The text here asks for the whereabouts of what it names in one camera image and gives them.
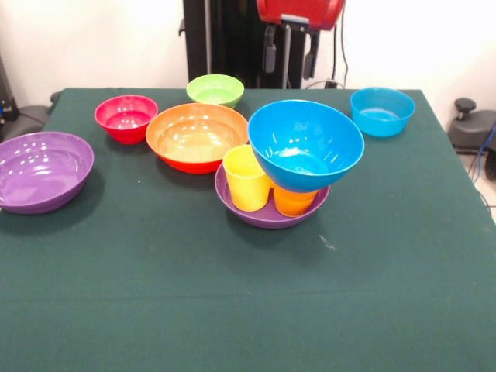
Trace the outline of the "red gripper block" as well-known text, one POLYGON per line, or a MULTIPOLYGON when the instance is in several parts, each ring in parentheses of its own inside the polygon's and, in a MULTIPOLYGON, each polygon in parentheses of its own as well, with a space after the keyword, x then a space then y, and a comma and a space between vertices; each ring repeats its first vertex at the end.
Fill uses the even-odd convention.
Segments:
MULTIPOLYGON (((315 30, 331 30, 339 18, 345 2, 343 0, 257 0, 260 19, 266 23, 281 25, 296 23, 315 30)), ((273 73, 277 56, 274 44, 275 25, 267 25, 263 42, 263 71, 273 73)), ((315 77, 315 66, 319 51, 319 32, 309 33, 310 49, 305 55, 302 77, 315 77)))

